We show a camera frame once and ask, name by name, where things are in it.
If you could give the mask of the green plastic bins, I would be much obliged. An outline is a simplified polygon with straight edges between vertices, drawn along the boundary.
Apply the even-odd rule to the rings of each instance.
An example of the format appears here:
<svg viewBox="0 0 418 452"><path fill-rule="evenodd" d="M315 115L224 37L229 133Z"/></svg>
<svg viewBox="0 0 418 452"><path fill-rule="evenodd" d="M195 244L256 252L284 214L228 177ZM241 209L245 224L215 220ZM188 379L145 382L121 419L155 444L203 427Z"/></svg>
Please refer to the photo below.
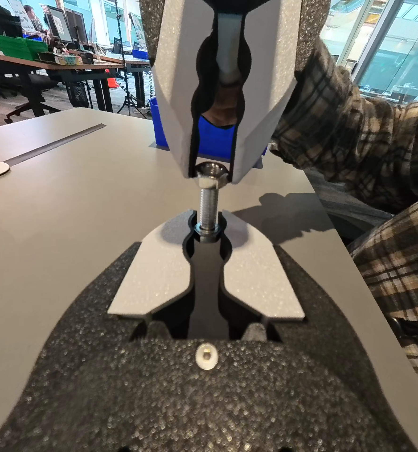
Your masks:
<svg viewBox="0 0 418 452"><path fill-rule="evenodd" d="M39 60L39 53L49 52L45 42L4 35L0 35L0 51L7 57L29 61Z"/></svg>

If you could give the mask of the monitor showing white page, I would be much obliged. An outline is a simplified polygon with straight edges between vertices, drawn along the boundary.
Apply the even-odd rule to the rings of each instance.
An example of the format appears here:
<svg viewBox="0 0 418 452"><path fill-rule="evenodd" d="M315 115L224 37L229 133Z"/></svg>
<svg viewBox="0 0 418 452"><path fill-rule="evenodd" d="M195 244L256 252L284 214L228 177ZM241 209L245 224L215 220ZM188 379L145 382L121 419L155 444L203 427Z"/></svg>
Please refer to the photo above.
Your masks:
<svg viewBox="0 0 418 452"><path fill-rule="evenodd" d="M47 5L47 20L54 37L59 38L66 44L73 43L70 27L65 11L53 6Z"/></svg>

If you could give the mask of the silver hex nut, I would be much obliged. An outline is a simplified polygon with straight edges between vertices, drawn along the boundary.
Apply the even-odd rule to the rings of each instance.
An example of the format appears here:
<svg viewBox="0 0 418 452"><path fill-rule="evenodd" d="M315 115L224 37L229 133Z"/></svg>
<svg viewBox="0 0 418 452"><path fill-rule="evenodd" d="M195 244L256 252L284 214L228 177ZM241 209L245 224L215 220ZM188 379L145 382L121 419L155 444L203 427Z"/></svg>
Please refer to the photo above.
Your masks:
<svg viewBox="0 0 418 452"><path fill-rule="evenodd" d="M221 163L205 161L195 167L195 181L200 189L219 190L229 183L229 171Z"/></svg>

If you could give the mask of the black computer monitor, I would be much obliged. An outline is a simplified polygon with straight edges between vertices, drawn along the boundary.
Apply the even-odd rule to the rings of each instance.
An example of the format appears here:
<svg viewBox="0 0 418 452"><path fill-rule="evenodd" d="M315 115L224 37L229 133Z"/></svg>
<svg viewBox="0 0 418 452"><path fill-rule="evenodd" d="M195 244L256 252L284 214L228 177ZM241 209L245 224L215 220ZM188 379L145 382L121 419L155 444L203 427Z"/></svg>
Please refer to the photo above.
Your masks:
<svg viewBox="0 0 418 452"><path fill-rule="evenodd" d="M65 8L65 14L73 41L87 46L88 37L83 14L67 8Z"/></svg>

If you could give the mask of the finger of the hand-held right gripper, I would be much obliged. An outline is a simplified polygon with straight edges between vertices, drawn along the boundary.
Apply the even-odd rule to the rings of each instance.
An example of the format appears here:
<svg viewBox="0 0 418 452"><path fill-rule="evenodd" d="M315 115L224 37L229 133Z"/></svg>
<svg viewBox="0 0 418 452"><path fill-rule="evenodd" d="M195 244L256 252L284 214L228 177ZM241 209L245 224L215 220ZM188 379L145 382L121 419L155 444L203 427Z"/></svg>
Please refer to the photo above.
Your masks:
<svg viewBox="0 0 418 452"><path fill-rule="evenodd" d="M246 15L251 68L243 85L244 115L237 129L232 183L256 164L296 85L300 0L268 1Z"/></svg>
<svg viewBox="0 0 418 452"><path fill-rule="evenodd" d="M161 124L184 178L193 177L192 99L199 85L197 55L212 32L213 9L200 0L151 1L152 72Z"/></svg>

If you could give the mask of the blue parts bin with divider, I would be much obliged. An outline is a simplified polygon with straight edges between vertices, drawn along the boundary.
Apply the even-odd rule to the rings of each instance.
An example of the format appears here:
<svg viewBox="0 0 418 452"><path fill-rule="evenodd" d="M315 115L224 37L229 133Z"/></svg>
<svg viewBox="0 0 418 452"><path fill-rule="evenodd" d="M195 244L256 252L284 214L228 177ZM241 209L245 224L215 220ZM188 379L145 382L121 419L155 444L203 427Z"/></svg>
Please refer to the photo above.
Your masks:
<svg viewBox="0 0 418 452"><path fill-rule="evenodd" d="M149 99L149 105L155 133L155 146L163 150L169 150L156 97ZM198 156L211 157L217 161L229 163L235 127L216 127L207 121L206 118L200 116L198 128L200 134Z"/></svg>

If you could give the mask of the silver hex bolt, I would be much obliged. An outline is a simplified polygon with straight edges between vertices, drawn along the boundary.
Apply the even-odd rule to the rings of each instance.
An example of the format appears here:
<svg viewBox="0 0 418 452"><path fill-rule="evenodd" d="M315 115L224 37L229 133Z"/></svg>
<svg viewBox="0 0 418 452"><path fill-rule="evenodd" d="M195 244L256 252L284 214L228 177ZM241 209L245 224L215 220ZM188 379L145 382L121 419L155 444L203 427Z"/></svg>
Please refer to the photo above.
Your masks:
<svg viewBox="0 0 418 452"><path fill-rule="evenodd" d="M219 231L218 226L218 190L201 189L200 208L197 214L195 231L201 238L213 239Z"/></svg>

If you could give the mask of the black tripod light stand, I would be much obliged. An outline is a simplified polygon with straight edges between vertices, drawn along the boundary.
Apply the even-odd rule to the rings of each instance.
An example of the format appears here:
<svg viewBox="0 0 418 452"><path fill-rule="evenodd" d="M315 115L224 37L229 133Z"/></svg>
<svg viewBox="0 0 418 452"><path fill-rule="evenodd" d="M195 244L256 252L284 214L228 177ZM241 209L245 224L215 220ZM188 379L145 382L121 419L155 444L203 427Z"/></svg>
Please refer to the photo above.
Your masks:
<svg viewBox="0 0 418 452"><path fill-rule="evenodd" d="M124 107L127 107L128 115L131 116L131 107L134 107L137 110L137 112L144 119L146 119L147 117L143 114L143 112L140 109L140 107L137 106L137 104L135 103L135 101L133 99L133 96L129 92L128 77L127 77L127 66L126 66L126 61L125 61L125 56L124 56L124 51L123 51L123 40L122 40L122 33L121 33L121 23L120 23L121 14L119 12L117 0L115 0L115 8L116 8L116 19L117 19L119 39L120 39L120 50L121 50L121 58L122 58L122 65L123 65L123 74L124 74L124 77L123 77L124 84L125 84L125 89L124 90L125 90L125 93L126 93L125 100L124 100L121 108L119 109L118 113L121 113L122 109Z"/></svg>

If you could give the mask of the person's right forearm plaid sleeve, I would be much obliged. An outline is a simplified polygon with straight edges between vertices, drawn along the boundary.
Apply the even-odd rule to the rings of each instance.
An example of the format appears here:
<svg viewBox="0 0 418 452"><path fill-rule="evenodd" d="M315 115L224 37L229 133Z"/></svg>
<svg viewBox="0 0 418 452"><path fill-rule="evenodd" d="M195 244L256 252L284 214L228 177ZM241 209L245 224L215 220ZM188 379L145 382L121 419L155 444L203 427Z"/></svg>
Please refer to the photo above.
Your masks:
<svg viewBox="0 0 418 452"><path fill-rule="evenodd" d="M321 39L272 136L275 155L379 210L418 206L418 101L365 98Z"/></svg>

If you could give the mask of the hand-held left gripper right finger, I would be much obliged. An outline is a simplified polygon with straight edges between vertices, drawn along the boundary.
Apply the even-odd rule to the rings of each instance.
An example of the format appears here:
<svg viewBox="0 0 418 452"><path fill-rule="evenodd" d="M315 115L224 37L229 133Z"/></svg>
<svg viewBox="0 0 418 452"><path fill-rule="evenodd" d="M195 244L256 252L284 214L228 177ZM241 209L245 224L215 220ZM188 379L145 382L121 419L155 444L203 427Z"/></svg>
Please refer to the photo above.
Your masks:
<svg viewBox="0 0 418 452"><path fill-rule="evenodd" d="M231 246L223 266L227 295L262 320L302 321L305 313L273 243L233 213L222 211L222 216Z"/></svg>

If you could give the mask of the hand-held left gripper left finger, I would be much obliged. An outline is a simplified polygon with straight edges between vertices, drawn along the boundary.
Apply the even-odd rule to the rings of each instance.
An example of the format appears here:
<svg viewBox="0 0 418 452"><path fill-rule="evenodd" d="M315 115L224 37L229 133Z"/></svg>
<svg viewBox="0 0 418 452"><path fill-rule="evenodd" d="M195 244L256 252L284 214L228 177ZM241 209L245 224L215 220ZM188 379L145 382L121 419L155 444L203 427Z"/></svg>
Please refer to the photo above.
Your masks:
<svg viewBox="0 0 418 452"><path fill-rule="evenodd" d="M108 314L146 319L190 294L194 276L185 246L195 214L184 211L144 237Z"/></svg>

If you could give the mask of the person's right hand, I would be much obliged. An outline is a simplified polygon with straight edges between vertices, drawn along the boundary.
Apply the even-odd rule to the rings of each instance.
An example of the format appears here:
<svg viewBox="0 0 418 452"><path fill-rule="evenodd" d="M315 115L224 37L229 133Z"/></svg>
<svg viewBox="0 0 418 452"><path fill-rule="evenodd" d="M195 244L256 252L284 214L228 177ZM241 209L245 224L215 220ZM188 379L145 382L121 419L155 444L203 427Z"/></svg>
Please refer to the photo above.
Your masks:
<svg viewBox="0 0 418 452"><path fill-rule="evenodd" d="M238 120L238 104L242 92L240 82L223 84L218 82L211 107L202 117L218 128L234 126Z"/></svg>

